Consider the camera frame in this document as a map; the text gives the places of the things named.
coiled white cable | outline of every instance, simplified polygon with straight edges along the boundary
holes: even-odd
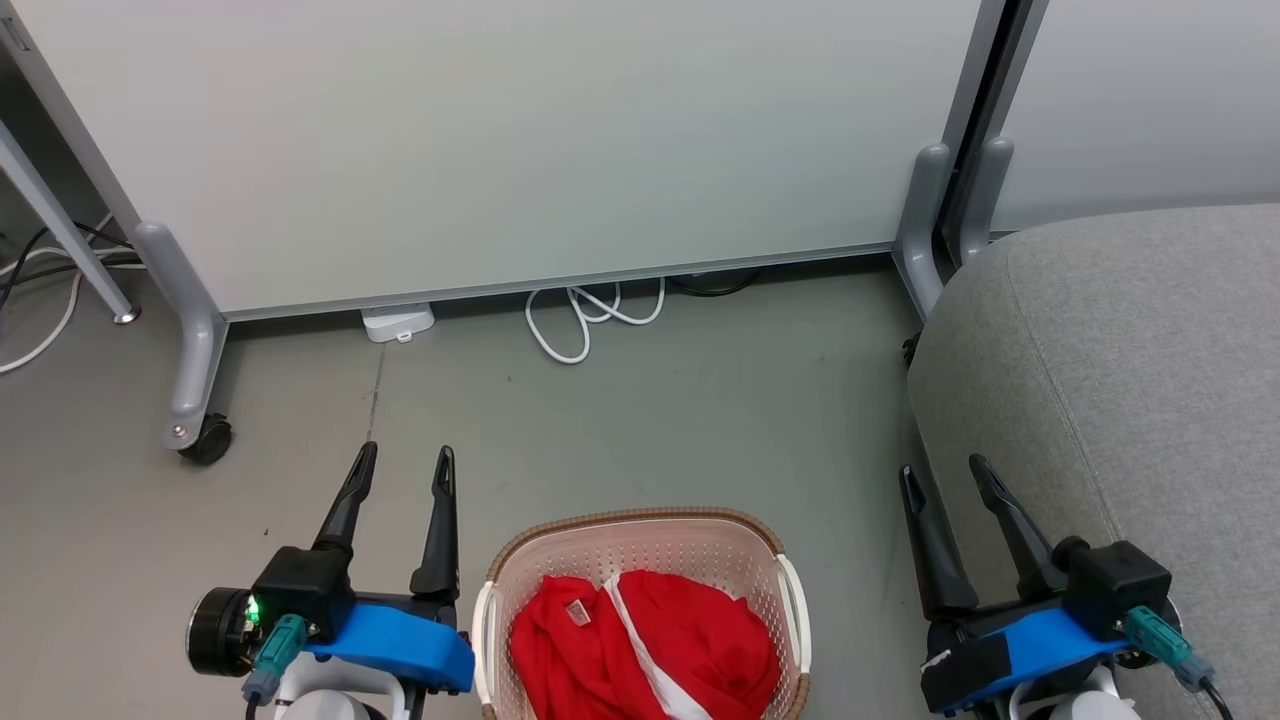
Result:
[[[543,346],[543,350],[545,350],[547,354],[554,360],[566,365],[577,365],[582,360],[586,360],[588,354],[591,352],[591,331],[588,328],[588,324],[604,323],[613,318],[622,320],[628,325],[648,325],[649,323],[657,320],[658,314],[662,313],[662,304],[667,297],[667,279],[658,278],[658,304],[654,306],[653,313],[650,313],[648,318],[632,318],[618,311],[618,306],[622,302],[621,283],[613,283],[612,305],[605,305],[599,297],[586,292],[581,287],[566,287],[564,292],[568,293],[568,302],[573,306],[573,314],[577,316],[577,325],[582,328],[582,351],[572,357],[561,355],[559,352],[552,350],[552,346],[547,342],[547,338],[543,337],[543,333],[538,332],[538,323],[534,322],[534,299],[538,297],[539,292],[541,291],[535,290],[534,292],[530,292],[529,299],[525,300],[525,320],[529,323],[529,329],[534,333],[534,340],[536,340],[538,345]],[[603,310],[603,314],[588,315],[586,311],[582,310],[579,297],[585,297],[591,305]]]
[[[111,222],[111,215],[108,214],[108,217],[104,218],[102,222],[97,224],[96,229],[105,228],[106,224],[110,223],[110,222]],[[133,252],[133,250],[131,250],[128,247],[108,247],[105,250],[95,250],[93,251],[93,254],[97,255],[99,258],[106,258],[108,255],[118,255],[120,252]],[[32,250],[31,252],[27,254],[27,260],[31,260],[32,258],[37,258],[40,255],[61,255],[63,258],[70,258],[70,255],[68,255],[67,251],[63,250],[61,247],[37,247],[36,250]],[[13,264],[9,264],[9,265],[6,265],[4,268],[0,268],[0,275],[6,275],[6,274],[12,273],[15,266],[17,266],[17,263],[13,263]],[[146,265],[138,263],[136,265],[115,265],[111,269],[114,269],[114,270],[145,270]],[[27,363],[31,363],[37,356],[40,356],[41,352],[44,352],[45,350],[49,350],[49,346],[52,345],[55,340],[58,340],[58,336],[63,334],[63,331],[67,329],[67,324],[72,322],[72,315],[76,314],[76,301],[79,300],[79,282],[81,282],[81,279],[83,277],[84,277],[84,273],[81,273],[79,270],[76,270],[76,277],[72,279],[72,292],[67,297],[67,311],[63,313],[63,319],[58,322],[56,327],[54,327],[54,332],[49,333],[49,337],[46,337],[31,352],[28,352],[28,354],[23,355],[22,357],[14,360],[13,363],[5,363],[4,365],[0,365],[0,375],[3,375],[5,373],[9,373],[12,370],[17,370],[18,368],[22,368],[23,365],[26,365]]]

gray floor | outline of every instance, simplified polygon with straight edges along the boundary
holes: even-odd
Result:
[[[141,297],[141,320],[114,327],[87,292],[45,356],[0,377],[4,716],[241,716],[237,680],[186,664],[191,606],[212,585],[251,583],[279,544],[308,542],[370,433],[380,456],[357,588],[406,589],[440,443],[458,457],[467,621],[489,562],[530,525],[732,506],[778,533],[805,583],[806,716],[928,716],[893,484],[899,346],[915,327],[883,263],[724,299],[672,296],[653,325],[596,327],[577,368],[541,354],[518,305],[443,307],[408,345],[374,345],[349,315],[241,328],[218,391],[237,438],[209,469],[160,446],[177,323],[143,273],[116,275]],[[5,309],[0,359],[61,313],[65,278],[32,286]],[[568,310],[540,316],[571,348]],[[476,717],[479,705],[433,698],[428,716]]]

clothing tag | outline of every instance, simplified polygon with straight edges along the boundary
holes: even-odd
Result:
[[[570,619],[573,620],[573,624],[579,628],[591,621],[591,616],[586,614],[586,609],[582,607],[581,600],[575,600],[573,602],[566,605],[564,610],[568,612]]]

gray chair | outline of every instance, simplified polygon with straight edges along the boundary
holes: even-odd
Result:
[[[1016,574],[970,452],[1051,542],[1125,538],[1172,570],[1235,716],[1280,712],[1280,205],[1005,237],[943,291],[909,388],[983,602],[1011,600]],[[1144,719],[1217,717],[1164,667],[1117,682]]]

metal frame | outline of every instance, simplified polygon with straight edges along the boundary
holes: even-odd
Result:
[[[983,0],[978,6],[942,140],[924,147],[915,158],[915,169],[893,242],[893,263],[922,319],[928,318],[942,292],[942,275],[933,256],[938,217],[955,186],[965,142],[973,132],[973,118],[980,111],[980,104],[987,96],[987,69],[992,53],[1001,51],[998,44],[1009,3],[1018,1]]]
[[[218,311],[169,228],[138,223],[131,237],[146,252],[151,279],[182,322],[182,355],[169,405],[170,425],[164,434],[169,450],[182,450],[196,442],[204,424],[227,342],[227,318]]]
[[[271,307],[255,307],[250,310],[230,310],[224,313],[224,316],[227,318],[227,320],[236,323],[242,320],[292,318],[296,315],[314,315],[317,313],[364,310],[366,307],[413,305],[417,302],[439,302],[444,300],[462,300],[466,297],[486,297],[494,295],[525,293],[525,292],[532,292],[535,290],[559,290],[568,286],[605,284],[614,282],[655,279],[658,277],[686,275],[692,273],[716,273],[721,270],[759,268],[760,265],[782,265],[787,263],[808,263],[813,260],[854,258],[858,255],[877,255],[881,252],[888,252],[892,247],[893,247],[892,242],[868,242],[863,245],[828,247],[822,250],[801,250],[797,252],[733,258],[730,260],[685,263],[680,265],[659,265],[654,268],[639,268],[635,270],[616,270],[608,273],[591,273],[584,275],[562,275],[557,278],[548,278],[540,281],[521,281],[511,283],[457,287],[448,290],[429,290],[425,292],[406,292],[399,295],[376,295],[370,297],[356,297],[349,300],[308,302],[306,305],[276,305]]]
[[[993,137],[982,143],[968,192],[969,201],[960,214],[960,231],[947,238],[947,247],[956,265],[964,265],[991,245],[991,219],[996,215],[996,202],[1012,159],[1012,140]]]
[[[113,322],[118,325],[132,323],[138,316],[138,307],[132,305],[120,287],[115,284],[111,275],[106,274],[106,268],[99,260],[88,241],[67,215],[61,202],[49,190],[49,184],[40,177],[40,172],[31,164],[31,159],[23,152],[22,146],[9,132],[8,126],[0,122],[0,169],[9,176],[13,186],[27,200],[32,210],[40,215],[45,227],[54,233],[58,242],[67,250],[67,254],[79,268],[79,272],[88,278],[93,290],[102,296],[102,302],[111,309],[115,315]]]
[[[1009,0],[998,18],[996,44],[988,45],[980,88],[937,227],[957,268],[991,241],[991,219],[1014,151],[1012,138],[1000,137],[1000,132],[1047,9],[1048,0]]]

